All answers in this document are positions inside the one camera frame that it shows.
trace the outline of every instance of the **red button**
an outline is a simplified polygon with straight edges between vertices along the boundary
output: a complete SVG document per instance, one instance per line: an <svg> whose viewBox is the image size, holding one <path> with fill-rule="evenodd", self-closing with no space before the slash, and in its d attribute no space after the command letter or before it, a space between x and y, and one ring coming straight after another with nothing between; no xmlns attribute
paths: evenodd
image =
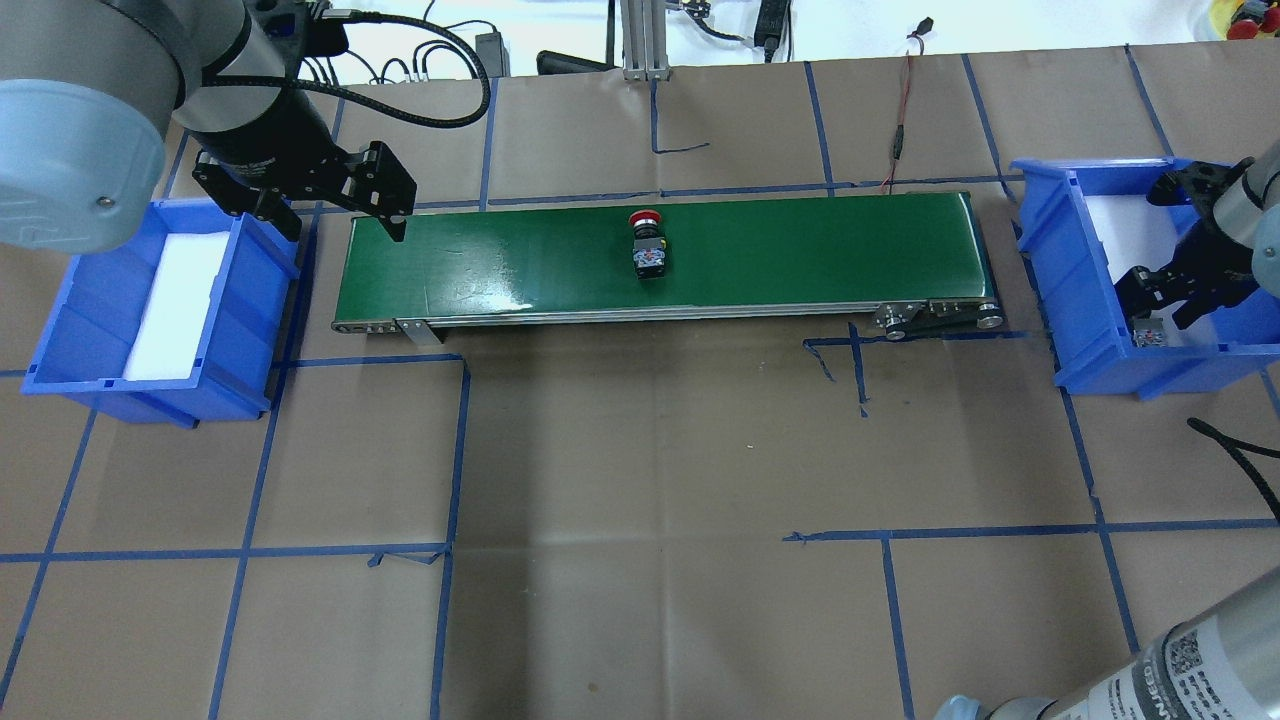
<svg viewBox="0 0 1280 720"><path fill-rule="evenodd" d="M655 223L660 223L662 215L659 215L657 210L636 210L635 213L631 213L632 225L640 220L653 220Z"/></svg>

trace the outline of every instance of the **white floor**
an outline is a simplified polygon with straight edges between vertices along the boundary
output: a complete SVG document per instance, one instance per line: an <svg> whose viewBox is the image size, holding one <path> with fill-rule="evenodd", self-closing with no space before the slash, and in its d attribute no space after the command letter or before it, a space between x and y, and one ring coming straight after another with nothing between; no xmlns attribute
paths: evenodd
<svg viewBox="0 0 1280 720"><path fill-rule="evenodd" d="M421 17L428 0L335 0L340 8ZM1160 45L1212 40L1206 14L1210 0L794 0L795 59L883 58L900 55L914 42L906 35L925 15L934 19L927 36L929 53L1000 53L1059 47L1105 47L1112 45ZM511 72L536 74L534 59L541 50L556 50L590 59L604 59L605 0L436 0L428 19L452 24L468 19L494 23L511 54ZM758 0L712 0L712 26L722 32L750 37L755 28ZM475 23L458 28L471 41L488 32ZM352 50L376 69L389 58L406 61L430 36L416 28L365 26L351 28ZM667 23L667 54L675 65L735 65L763 60L763 53L744 44L703 35L685 17L671 13ZM622 38L617 38L617 55ZM364 82L369 72L355 59L335 60L343 83ZM435 53L431 77L465 77L461 61ZM398 69L389 79L403 77Z"/></svg>

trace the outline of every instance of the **white foam insert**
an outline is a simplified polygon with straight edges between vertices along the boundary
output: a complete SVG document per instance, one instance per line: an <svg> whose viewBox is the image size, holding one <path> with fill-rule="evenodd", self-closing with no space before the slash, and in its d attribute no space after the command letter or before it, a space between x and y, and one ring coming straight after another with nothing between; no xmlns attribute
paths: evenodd
<svg viewBox="0 0 1280 720"><path fill-rule="evenodd" d="M142 313L142 327L124 365L124 379L191 377L209 315L209 293L221 269L229 238L229 232L172 233L165 238Z"/></svg>
<svg viewBox="0 0 1280 720"><path fill-rule="evenodd" d="M1087 195L1084 204L1106 251L1112 283L1134 265L1156 270L1174 258L1178 231L1166 208L1147 202L1142 195ZM1185 331L1178 329L1172 314L1180 306L1181 302L1175 302L1151 314L1152 318L1165 320L1169 346L1216 345L1217 329L1208 315L1196 320Z"/></svg>

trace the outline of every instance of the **small component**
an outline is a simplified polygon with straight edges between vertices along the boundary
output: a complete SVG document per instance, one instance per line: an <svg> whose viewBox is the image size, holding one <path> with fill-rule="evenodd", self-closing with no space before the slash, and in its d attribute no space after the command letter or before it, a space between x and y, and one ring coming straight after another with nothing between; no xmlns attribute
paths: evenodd
<svg viewBox="0 0 1280 720"><path fill-rule="evenodd" d="M631 247L631 260L640 279L660 278L667 274L667 238L658 223L662 215L657 210L636 210L631 214L631 229L635 243Z"/></svg>
<svg viewBox="0 0 1280 720"><path fill-rule="evenodd" d="M1138 318L1133 322L1134 347L1167 347L1165 320L1161 318Z"/></svg>

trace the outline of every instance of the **metal bracket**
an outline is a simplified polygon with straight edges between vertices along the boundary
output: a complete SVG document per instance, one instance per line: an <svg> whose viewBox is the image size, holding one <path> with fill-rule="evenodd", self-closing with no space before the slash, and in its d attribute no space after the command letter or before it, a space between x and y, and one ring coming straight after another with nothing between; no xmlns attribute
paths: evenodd
<svg viewBox="0 0 1280 720"><path fill-rule="evenodd" d="M929 302L886 302L876 310L876 324L891 341L933 337L964 325L989 331L1005 324L1005 314L993 300L934 300Z"/></svg>
<svg viewBox="0 0 1280 720"><path fill-rule="evenodd" d="M667 8L663 0L622 0L622 77L667 79Z"/></svg>
<svg viewBox="0 0 1280 720"><path fill-rule="evenodd" d="M435 334L435 331L431 329L431 325L426 320L402 320L397 318L396 324L419 347L438 347L444 345L444 341L440 340L440 336Z"/></svg>

